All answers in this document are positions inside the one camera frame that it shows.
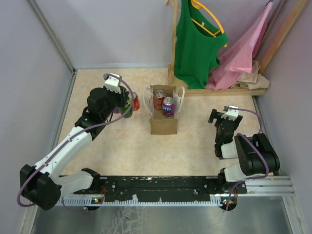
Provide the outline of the purple Fanta can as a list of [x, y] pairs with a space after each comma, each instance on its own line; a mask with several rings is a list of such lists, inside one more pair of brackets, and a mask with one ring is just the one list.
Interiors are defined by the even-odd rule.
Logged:
[[175, 112], [175, 102], [172, 97], [166, 97], [162, 102], [162, 113], [165, 117], [171, 117]]
[[113, 112], [114, 112], [115, 114], [119, 114], [119, 113], [120, 113], [120, 110], [119, 110], [118, 107], [116, 107], [116, 108], [113, 110]]

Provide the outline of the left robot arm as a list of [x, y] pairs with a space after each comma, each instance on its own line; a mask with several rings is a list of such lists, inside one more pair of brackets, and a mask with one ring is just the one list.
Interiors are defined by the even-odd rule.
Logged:
[[63, 169], [101, 131], [116, 107], [125, 107], [133, 96], [128, 85], [104, 85], [90, 91], [87, 106], [67, 137], [35, 165], [25, 164], [20, 172], [17, 204], [26, 208], [34, 205], [43, 210], [53, 208], [63, 197], [85, 190], [96, 193], [101, 189], [100, 174], [89, 168], [61, 176]]

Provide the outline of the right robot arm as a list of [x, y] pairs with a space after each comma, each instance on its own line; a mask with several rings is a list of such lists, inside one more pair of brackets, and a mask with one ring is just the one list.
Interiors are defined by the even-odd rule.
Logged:
[[280, 170], [280, 160], [267, 136], [262, 132], [262, 119], [259, 120], [259, 132], [246, 136], [235, 134], [243, 116], [239, 111], [257, 114], [235, 106], [224, 107], [224, 112], [212, 109], [208, 122], [215, 121], [216, 135], [214, 152], [220, 160], [237, 159], [238, 162], [220, 170], [217, 185], [224, 193], [234, 192], [239, 182], [252, 178], [265, 178]]

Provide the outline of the green glass bottle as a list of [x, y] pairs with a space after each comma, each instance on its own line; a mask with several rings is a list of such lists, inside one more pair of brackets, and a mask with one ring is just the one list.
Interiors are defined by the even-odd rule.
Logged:
[[132, 99], [131, 99], [131, 96], [128, 95], [125, 106], [118, 108], [119, 112], [123, 116], [123, 118], [130, 118], [132, 116], [133, 108], [132, 108], [131, 104], [132, 104]]

